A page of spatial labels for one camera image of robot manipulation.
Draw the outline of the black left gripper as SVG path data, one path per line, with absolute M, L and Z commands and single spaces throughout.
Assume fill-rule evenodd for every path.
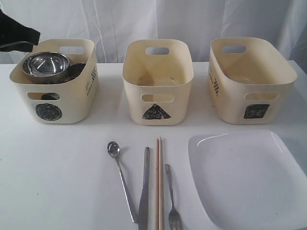
M 26 27 L 0 11 L 0 51 L 32 52 L 38 45 L 40 32 Z

